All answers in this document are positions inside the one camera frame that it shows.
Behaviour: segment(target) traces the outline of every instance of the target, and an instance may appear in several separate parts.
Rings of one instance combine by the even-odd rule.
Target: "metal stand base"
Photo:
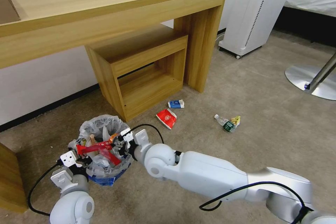
[[[331,74],[320,82],[314,90],[305,89],[305,85],[312,83],[321,68],[309,65],[294,65],[286,69],[287,79],[299,89],[328,100],[336,100],[336,74]]]

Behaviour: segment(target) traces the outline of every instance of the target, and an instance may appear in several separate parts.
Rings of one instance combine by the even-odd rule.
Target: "trash bin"
[[[68,147],[76,149],[76,145],[85,145],[90,141],[90,135],[93,134],[97,142],[103,141],[106,136],[107,129],[109,135],[120,133],[128,128],[128,125],[124,123],[118,116],[113,115],[101,115],[92,118],[89,121],[85,121],[79,128],[79,136],[77,139],[69,143]],[[86,173],[89,179],[102,186],[113,186],[114,182],[128,169],[133,159],[130,155],[124,155],[121,157],[121,163],[114,166],[108,159],[102,155],[88,153],[93,162],[86,168]]]

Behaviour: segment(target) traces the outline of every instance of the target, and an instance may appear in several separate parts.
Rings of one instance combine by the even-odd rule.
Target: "wooden cabinet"
[[[159,24],[85,48],[104,97],[129,121],[182,89],[187,42]]]

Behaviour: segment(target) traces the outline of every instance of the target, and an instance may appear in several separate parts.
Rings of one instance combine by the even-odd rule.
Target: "plastic water bottle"
[[[236,126],[230,120],[220,117],[219,115],[215,115],[215,119],[217,122],[227,131],[227,132],[234,132]]]

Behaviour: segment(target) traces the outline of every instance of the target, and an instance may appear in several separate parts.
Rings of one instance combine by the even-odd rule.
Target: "beige carpet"
[[[271,166],[300,174],[313,183],[315,206],[336,214],[336,102],[305,94],[284,76],[293,64],[322,66],[333,52],[275,31],[266,45],[240,60],[215,49],[204,93],[185,86],[129,125],[154,124],[172,148],[226,159],[247,172]],[[177,122],[171,131],[155,118],[170,99],[183,99],[186,107],[174,110]],[[240,115],[241,125],[233,134],[224,132],[213,118],[216,113]],[[114,110],[97,90],[0,134],[0,142],[17,153],[26,193],[67,151],[81,123],[100,114]],[[156,132],[148,132],[158,143]],[[93,224],[282,223],[264,203],[236,201],[203,212],[198,206],[206,198],[175,182],[157,181],[136,162],[112,188],[90,182],[90,194],[96,204]],[[59,190],[47,177],[32,202],[49,212],[58,198]],[[0,209],[0,219],[6,224],[48,223],[30,210],[16,214]]]

